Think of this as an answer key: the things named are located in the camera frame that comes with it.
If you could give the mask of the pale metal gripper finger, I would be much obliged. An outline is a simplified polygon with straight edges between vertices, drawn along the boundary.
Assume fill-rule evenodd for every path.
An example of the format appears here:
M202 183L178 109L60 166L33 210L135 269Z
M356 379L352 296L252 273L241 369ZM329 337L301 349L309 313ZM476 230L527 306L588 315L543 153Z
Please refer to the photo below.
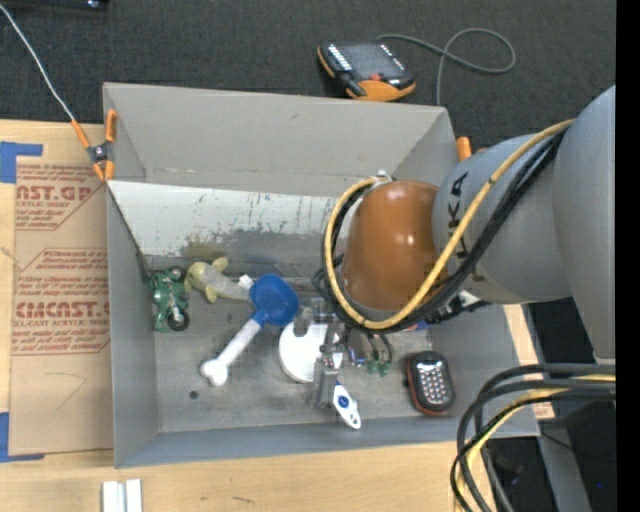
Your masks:
M311 300L311 331L320 350L337 350L342 341L342 323L332 307L319 297Z
M334 389L342 366L341 352L322 353L314 363L313 406L327 408L333 403Z

